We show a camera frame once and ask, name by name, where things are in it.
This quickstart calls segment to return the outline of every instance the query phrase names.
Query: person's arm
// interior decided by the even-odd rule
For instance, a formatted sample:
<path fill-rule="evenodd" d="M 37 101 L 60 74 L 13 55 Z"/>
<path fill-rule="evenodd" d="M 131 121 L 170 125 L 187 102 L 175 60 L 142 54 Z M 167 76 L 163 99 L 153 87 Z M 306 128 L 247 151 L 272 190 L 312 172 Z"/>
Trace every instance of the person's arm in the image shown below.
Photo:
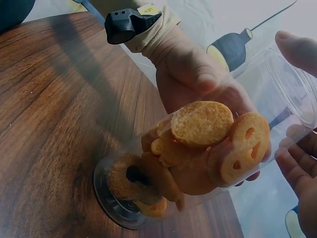
<path fill-rule="evenodd" d="M 171 30 L 175 31 L 172 33 L 173 36 L 180 34 L 180 36 L 183 37 L 179 29 L 175 30 L 175 26 L 180 22 L 180 19 L 176 13 L 165 4 L 165 0 L 154 0 L 152 2 L 146 0 L 90 0 L 90 3 L 104 18 L 106 18 L 108 13 L 120 9 L 137 9 L 149 3 L 155 4 L 162 11 L 162 17 L 160 17 L 149 30 L 125 43 L 131 52 L 142 53 L 152 61 L 152 58 L 155 57 L 153 56 L 153 51 L 160 51 L 160 49 L 157 48 L 160 48 L 162 39 L 167 36 Z"/>

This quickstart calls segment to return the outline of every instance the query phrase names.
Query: round cracker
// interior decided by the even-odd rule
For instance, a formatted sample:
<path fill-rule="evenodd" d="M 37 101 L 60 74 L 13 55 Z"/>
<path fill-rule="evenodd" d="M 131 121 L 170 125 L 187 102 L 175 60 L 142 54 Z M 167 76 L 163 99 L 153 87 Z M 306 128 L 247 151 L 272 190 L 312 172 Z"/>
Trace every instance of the round cracker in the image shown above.
<path fill-rule="evenodd" d="M 190 147 L 209 147 L 223 141 L 233 124 L 231 110 L 213 101 L 190 103 L 175 112 L 171 131 L 175 139 Z"/>

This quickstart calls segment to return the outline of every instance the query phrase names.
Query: finger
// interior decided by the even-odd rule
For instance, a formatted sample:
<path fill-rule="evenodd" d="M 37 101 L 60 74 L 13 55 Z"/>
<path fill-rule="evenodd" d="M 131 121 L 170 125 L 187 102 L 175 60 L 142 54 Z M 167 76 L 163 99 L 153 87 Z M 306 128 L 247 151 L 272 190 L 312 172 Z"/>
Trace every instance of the finger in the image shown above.
<path fill-rule="evenodd" d="M 298 143 L 298 146 L 301 147 L 307 154 L 317 157 L 317 135 L 314 132 L 310 132 Z"/>
<path fill-rule="evenodd" d="M 256 180 L 259 176 L 260 176 L 260 171 L 258 171 L 258 172 L 256 172 L 255 174 L 251 175 L 251 176 L 248 177 L 246 180 L 247 180 L 247 181 L 254 181 L 254 180 Z"/>
<path fill-rule="evenodd" d="M 293 124 L 286 130 L 286 136 L 291 138 L 295 143 L 303 139 L 311 130 L 300 124 Z"/>
<path fill-rule="evenodd" d="M 307 184 L 312 180 L 312 177 L 298 165 L 285 148 L 279 148 L 275 153 L 275 157 L 285 179 L 290 184 L 297 197 L 300 197 Z"/>
<path fill-rule="evenodd" d="M 279 31 L 275 41 L 284 57 L 295 67 L 317 76 L 317 42 Z"/>
<path fill-rule="evenodd" d="M 244 181 L 238 183 L 237 185 L 235 185 L 235 187 L 239 187 L 239 186 L 241 186 L 243 183 L 244 183 Z"/>
<path fill-rule="evenodd" d="M 317 161 L 302 148 L 294 144 L 288 148 L 288 152 L 307 174 L 312 178 L 317 176 Z"/>

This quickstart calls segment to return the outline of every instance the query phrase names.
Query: wood grain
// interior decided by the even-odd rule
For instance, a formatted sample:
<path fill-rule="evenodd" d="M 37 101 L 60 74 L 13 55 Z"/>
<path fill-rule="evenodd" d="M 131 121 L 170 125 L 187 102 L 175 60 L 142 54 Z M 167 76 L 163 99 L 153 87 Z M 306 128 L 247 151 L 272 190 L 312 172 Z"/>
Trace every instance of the wood grain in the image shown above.
<path fill-rule="evenodd" d="M 164 116 L 155 87 L 89 13 L 2 34 L 0 237 L 242 237 L 228 193 L 141 231 L 100 208 L 96 163 Z"/>

